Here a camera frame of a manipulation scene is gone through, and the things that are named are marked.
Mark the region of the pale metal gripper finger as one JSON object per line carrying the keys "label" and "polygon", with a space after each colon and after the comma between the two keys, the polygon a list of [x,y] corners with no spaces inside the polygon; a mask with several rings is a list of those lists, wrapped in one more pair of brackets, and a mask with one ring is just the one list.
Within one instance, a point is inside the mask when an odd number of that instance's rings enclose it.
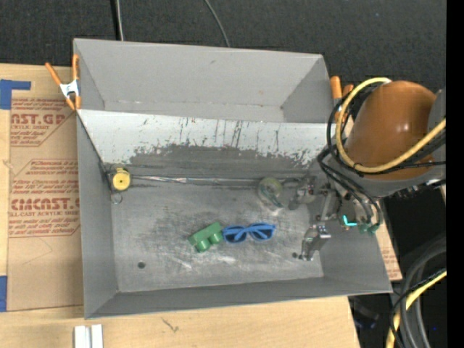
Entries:
{"label": "pale metal gripper finger", "polygon": [[303,178],[298,182],[295,194],[289,201],[288,208],[296,210],[301,204],[309,204],[315,200],[317,194],[316,178]]}
{"label": "pale metal gripper finger", "polygon": [[306,231],[302,240],[301,259],[311,261],[314,257],[314,253],[320,251],[330,239],[331,234],[324,224],[311,226]]}

